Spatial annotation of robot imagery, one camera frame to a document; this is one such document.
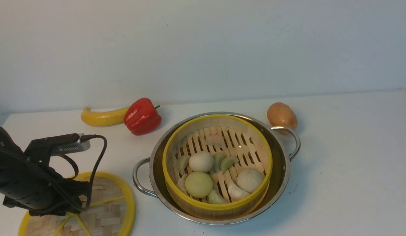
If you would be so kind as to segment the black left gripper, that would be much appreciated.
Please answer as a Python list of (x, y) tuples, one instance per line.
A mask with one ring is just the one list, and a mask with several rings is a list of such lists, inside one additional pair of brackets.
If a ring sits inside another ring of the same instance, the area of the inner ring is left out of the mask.
[(91, 196), (91, 183), (75, 178), (77, 164), (68, 154), (59, 154), (68, 161), (74, 176), (65, 178), (50, 167), (50, 140), (52, 137), (32, 140), (25, 150), (17, 146), (6, 130), (0, 127), (0, 193), (3, 205), (23, 208), (31, 216), (64, 216), (78, 214)]

